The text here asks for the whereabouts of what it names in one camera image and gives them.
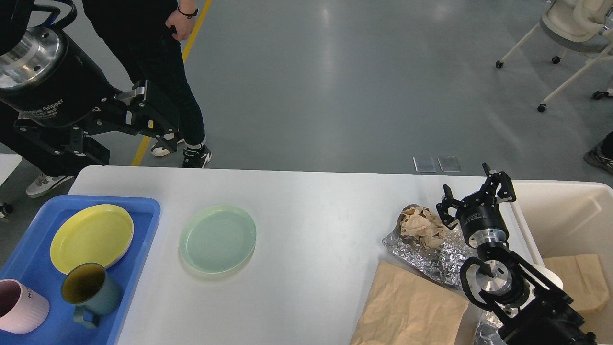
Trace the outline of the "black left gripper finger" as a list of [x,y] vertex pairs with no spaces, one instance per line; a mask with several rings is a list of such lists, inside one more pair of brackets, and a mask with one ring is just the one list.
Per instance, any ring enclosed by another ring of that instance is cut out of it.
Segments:
[[107,165],[110,161],[109,149],[86,135],[60,135],[59,150],[61,154],[85,157],[95,165]]
[[149,136],[159,144],[177,144],[178,109],[153,81],[140,80],[114,98],[125,104],[116,131]]

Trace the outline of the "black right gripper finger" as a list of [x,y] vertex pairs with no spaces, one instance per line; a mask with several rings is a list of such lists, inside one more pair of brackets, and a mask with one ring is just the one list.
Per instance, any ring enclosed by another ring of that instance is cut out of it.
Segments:
[[512,179],[504,171],[497,172],[483,163],[486,180],[482,184],[482,205],[496,206],[500,203],[513,203],[517,200]]
[[[468,203],[463,200],[455,199],[453,197],[453,191],[447,184],[443,185],[443,192],[442,201],[436,205],[436,210],[442,224],[448,229],[453,229],[459,223],[460,216],[468,209]],[[456,210],[454,216],[449,214],[450,209]]]

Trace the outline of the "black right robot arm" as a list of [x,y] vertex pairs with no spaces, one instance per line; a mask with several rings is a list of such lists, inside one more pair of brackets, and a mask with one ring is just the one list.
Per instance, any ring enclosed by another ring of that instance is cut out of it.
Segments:
[[512,179],[488,164],[481,188],[455,199],[448,185],[436,210],[449,229],[459,225],[465,243],[477,251],[460,268],[468,300],[502,322],[497,333],[508,345],[595,345],[593,332],[580,328],[584,318],[573,299],[508,247],[509,231],[499,205],[516,200]]

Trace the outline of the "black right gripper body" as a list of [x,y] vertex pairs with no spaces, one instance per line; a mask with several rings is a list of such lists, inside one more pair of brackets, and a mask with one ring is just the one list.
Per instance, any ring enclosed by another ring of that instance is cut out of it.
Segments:
[[477,249],[488,242],[506,244],[509,237],[496,197],[474,192],[462,199],[455,217],[465,242]]

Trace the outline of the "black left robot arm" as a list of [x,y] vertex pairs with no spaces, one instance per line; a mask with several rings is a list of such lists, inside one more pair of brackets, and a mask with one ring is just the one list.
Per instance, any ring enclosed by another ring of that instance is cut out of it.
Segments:
[[85,156],[97,165],[110,152],[94,135],[118,131],[155,138],[171,152],[178,111],[149,80],[122,92],[64,32],[77,9],[61,20],[58,7],[33,0],[1,2],[1,86],[3,103],[19,113],[14,128],[44,151]]

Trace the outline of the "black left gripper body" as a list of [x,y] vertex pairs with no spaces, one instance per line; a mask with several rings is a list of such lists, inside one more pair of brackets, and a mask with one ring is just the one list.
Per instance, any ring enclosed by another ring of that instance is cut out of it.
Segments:
[[119,93],[61,29],[28,28],[1,57],[1,100],[18,112],[15,130],[53,155],[63,155],[60,135],[85,132],[90,111]]

